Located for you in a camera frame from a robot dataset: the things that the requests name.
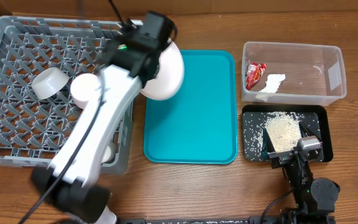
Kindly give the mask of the white napkin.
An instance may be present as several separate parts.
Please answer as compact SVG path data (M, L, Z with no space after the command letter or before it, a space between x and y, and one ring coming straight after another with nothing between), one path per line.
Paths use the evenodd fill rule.
M286 79L285 74L270 74L265 82L266 86L256 95L257 100L266 102L274 93L276 93L281 85L281 82Z

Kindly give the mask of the large white plate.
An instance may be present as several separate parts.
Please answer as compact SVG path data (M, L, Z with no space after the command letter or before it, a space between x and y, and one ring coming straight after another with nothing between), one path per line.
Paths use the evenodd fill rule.
M167 100L179 91L184 76L182 54L177 45L170 40L170 45L160 54L157 76L149 80L140 92L152 100Z

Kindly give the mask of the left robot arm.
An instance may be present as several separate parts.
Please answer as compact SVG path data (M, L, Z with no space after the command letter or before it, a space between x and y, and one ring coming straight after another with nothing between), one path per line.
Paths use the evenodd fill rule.
M149 11L143 24L125 21L120 34L103 50L98 87L74 129L48 167L34 167L31 181L39 200L72 216L72 223L116 223L108 208L110 191L97 185L104 152L128 106L157 76L161 53L172 44L177 28L167 16Z

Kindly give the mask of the white rice bowl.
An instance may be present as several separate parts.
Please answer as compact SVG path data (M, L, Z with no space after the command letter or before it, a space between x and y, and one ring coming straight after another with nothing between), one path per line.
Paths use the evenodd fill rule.
M70 93L74 104L84 109L98 87L98 76L92 73L78 75L70 85Z

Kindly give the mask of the red snack wrapper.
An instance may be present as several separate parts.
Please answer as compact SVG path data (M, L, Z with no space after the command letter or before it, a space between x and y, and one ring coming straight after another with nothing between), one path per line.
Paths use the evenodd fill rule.
M249 63L246 77L246 90L251 90L251 88L259 82L266 68L266 63Z

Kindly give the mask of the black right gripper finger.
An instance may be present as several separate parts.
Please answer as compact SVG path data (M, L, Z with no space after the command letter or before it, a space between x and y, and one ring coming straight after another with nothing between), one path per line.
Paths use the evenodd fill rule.
M307 125L303 121L299 121L298 124L302 138L316 135L309 127L307 127Z
M273 146L272 140L268 134L268 131L263 128L262 129L262 154L275 154L276 150Z

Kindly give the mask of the grey shallow bowl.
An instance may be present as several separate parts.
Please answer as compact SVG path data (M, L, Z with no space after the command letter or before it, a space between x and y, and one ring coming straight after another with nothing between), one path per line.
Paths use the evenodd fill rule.
M38 99L44 100L59 92L69 80L69 76L59 68L51 67L38 74L31 87Z

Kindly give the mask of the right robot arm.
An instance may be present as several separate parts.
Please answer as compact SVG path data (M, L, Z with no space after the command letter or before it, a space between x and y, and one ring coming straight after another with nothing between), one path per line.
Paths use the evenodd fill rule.
M340 193L340 186L327 178L313 177L309 161L323 151L322 140L304 122L299 122L301 138L289 151L277 152L266 129L263 129L262 158L271 162L273 169L281 168L290 184L290 190L270 203L260 216L260 223L334 223L331 215ZM296 207L286 208L277 217L267 218L267 212L279 201L292 194Z

